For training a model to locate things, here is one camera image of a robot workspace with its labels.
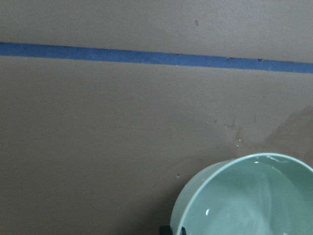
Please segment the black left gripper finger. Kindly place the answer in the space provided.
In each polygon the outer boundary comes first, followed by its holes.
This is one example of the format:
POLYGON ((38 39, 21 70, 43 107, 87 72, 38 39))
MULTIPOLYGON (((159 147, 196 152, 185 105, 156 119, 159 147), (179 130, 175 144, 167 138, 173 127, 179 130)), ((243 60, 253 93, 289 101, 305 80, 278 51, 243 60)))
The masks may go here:
POLYGON ((159 227, 159 235, 171 235, 171 227, 170 226, 160 226, 159 227))

